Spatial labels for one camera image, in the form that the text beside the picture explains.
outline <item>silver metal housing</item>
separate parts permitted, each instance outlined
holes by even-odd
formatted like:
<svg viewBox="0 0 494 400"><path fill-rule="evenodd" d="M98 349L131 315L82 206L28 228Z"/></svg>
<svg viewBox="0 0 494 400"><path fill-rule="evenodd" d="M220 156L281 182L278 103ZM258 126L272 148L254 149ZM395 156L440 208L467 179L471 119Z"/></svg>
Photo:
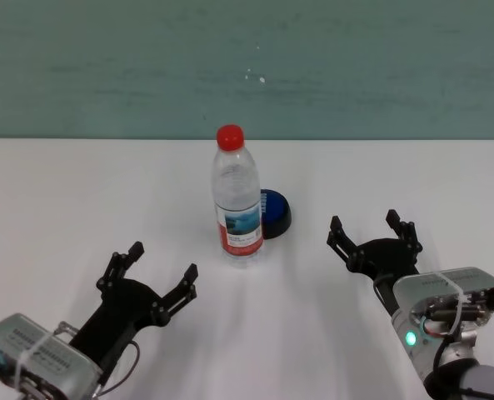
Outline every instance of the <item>silver metal housing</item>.
<svg viewBox="0 0 494 400"><path fill-rule="evenodd" d="M442 274L457 284L466 295L488 295L494 299L494 277L476 267L465 267L442 271ZM434 304L455 302L457 291L452 285L434 272L409 275L400 278L393 286L393 293L406 318L419 320ZM494 312L494 303L487 304Z"/></svg>
<svg viewBox="0 0 494 400"><path fill-rule="evenodd" d="M397 336L406 350L407 356L412 361L413 367L421 381L433 372L433 359L436 356L442 339L426 335L418 326L411 323L404 312L399 308L392 316L392 325ZM407 342L407 334L411 332L415 335L415 343ZM439 367L462 359L473 359L472 347L476 341L473 335L462 336L460 342L449 345L439 360Z"/></svg>
<svg viewBox="0 0 494 400"><path fill-rule="evenodd" d="M23 351L43 338L47 330L22 314L0 322L0 369L14 371ZM89 399L102 370L88 357L51 336L22 366L19 390L32 398ZM10 387L13 374L1 377Z"/></svg>

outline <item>robotic arm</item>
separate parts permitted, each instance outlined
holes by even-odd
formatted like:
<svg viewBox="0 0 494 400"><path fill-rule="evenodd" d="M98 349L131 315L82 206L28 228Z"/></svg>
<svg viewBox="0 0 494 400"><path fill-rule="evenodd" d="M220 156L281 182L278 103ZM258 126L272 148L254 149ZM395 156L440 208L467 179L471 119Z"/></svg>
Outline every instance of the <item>robotic arm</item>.
<svg viewBox="0 0 494 400"><path fill-rule="evenodd" d="M372 279L431 398L494 399L494 367L480 365L472 351L477 328L494 313L494 277L475 267L419 274L415 225L401 222L395 210L386 220L398 239L357 246L333 217L327 244L348 271Z"/></svg>
<svg viewBox="0 0 494 400"><path fill-rule="evenodd" d="M143 283L126 279L126 271L143 253L143 245L136 242L128 254L112 255L97 282L102 304L82 329L68 329L74 336L69 344L22 314L1 321L0 380L26 400L98 397L136 333L149 326L164 327L197 296L195 264L164 297ZM67 324L60 326L67 331Z"/></svg>

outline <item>green led light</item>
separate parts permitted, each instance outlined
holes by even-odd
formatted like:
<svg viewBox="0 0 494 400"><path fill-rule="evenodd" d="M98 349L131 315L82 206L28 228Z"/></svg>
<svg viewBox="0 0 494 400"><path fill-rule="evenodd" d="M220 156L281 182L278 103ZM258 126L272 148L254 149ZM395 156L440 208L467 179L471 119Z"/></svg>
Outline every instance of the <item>green led light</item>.
<svg viewBox="0 0 494 400"><path fill-rule="evenodd" d="M415 346L415 343L417 343L417 335L412 331L407 331L406 344L408 346Z"/></svg>

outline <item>red bottle cap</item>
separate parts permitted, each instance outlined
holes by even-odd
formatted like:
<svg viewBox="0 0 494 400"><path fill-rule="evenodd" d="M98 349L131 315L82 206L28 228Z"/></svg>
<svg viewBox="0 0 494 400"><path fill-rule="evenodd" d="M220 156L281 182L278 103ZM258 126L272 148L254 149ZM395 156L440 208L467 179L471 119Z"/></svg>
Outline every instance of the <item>red bottle cap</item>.
<svg viewBox="0 0 494 400"><path fill-rule="evenodd" d="M243 147L245 138L238 125L225 125L217 131L217 144L224 152L234 152Z"/></svg>

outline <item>white zip tie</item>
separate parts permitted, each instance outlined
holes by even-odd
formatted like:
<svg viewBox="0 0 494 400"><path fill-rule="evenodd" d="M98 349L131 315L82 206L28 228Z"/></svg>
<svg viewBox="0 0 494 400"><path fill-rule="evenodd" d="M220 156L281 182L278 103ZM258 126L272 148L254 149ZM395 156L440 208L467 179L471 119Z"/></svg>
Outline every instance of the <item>white zip tie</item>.
<svg viewBox="0 0 494 400"><path fill-rule="evenodd" d="M33 344L28 350L24 350L19 354L17 359L17 364L15 366L15 375L13 376L13 387L15 390L19 391L19 385L21 383L21 369L24 364L28 362L28 359L44 344L50 337L52 332L45 332L41 338Z"/></svg>
<svg viewBox="0 0 494 400"><path fill-rule="evenodd" d="M462 319L463 301L467 300L467 297L465 296L465 293L463 293L463 289L459 287L457 283L446 277L441 271L435 271L434 273L438 277L446 281L450 286L452 286L457 291L456 318L454 319L454 323L452 324L452 327L450 328L450 332L448 333L449 335L452 335L456 331L457 326L460 323L460 319Z"/></svg>

